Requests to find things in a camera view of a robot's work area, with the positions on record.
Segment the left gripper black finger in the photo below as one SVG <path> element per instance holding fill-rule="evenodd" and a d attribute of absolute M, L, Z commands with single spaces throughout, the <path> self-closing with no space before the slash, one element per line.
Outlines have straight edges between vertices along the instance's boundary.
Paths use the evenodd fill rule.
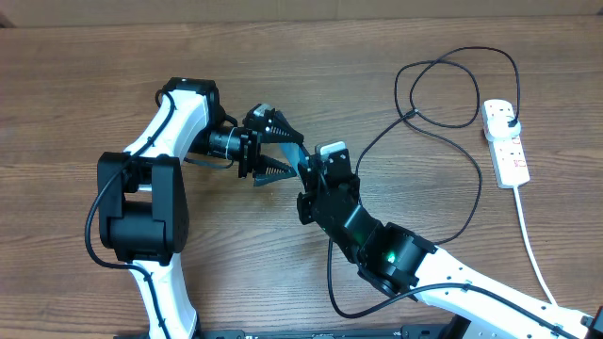
<path fill-rule="evenodd" d="M 297 172 L 291 166 L 266 155 L 260 155 L 253 166 L 254 186 L 265 186 L 296 176 Z"/>
<path fill-rule="evenodd" d="M 303 134 L 289 124 L 280 110 L 265 110 L 258 119 L 262 143 L 303 144 Z"/>

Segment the blue Samsung Galaxy smartphone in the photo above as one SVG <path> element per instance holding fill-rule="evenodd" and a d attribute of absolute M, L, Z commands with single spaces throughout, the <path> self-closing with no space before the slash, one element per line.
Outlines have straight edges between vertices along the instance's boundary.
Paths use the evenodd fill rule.
<path fill-rule="evenodd" d="M 304 170 L 308 168 L 310 154 L 303 145 L 296 143 L 282 143 L 280 149 L 295 171 L 299 171 L 300 168 L 303 168 Z"/>

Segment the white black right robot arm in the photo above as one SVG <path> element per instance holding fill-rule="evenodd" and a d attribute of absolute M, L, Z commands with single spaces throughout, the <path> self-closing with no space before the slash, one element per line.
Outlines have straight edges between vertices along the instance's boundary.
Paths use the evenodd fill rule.
<path fill-rule="evenodd" d="M 359 177 L 346 148 L 299 153 L 304 191 L 300 220 L 315 222 L 358 269 L 387 296 L 384 308 L 415 299 L 465 319 L 496 338 L 599 338 L 602 315 L 546 303 L 464 265 L 445 249 L 372 217 L 359 201 Z"/>

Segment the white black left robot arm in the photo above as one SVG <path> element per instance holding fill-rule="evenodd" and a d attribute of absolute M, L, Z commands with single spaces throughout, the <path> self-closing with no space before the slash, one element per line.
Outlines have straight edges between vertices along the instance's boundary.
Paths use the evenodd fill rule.
<path fill-rule="evenodd" d="M 189 212 L 182 173 L 190 153 L 227 160 L 255 186 L 295 176 L 293 166 L 263 155 L 264 144 L 302 145 L 303 136 L 270 105 L 237 121 L 212 80 L 173 77 L 155 94 L 158 111 L 120 153 L 97 163 L 98 193 L 85 222 L 85 247 L 98 266 L 129 271 L 149 317 L 147 338 L 201 338 L 187 295 L 181 253 Z"/>

